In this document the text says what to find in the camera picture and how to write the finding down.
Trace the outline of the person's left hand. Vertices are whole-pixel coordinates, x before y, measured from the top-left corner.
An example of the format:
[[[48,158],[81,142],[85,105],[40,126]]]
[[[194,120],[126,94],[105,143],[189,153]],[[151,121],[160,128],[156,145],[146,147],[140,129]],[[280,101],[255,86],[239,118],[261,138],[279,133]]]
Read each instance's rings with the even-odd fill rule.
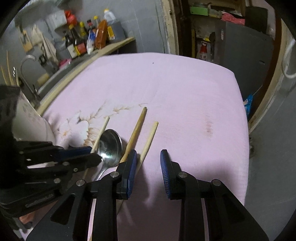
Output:
[[[25,225],[25,224],[32,222],[34,220],[35,214],[36,214],[36,212],[33,211],[31,213],[28,213],[28,214],[25,214],[25,215],[19,217],[18,219],[20,220],[20,222],[22,224]]]

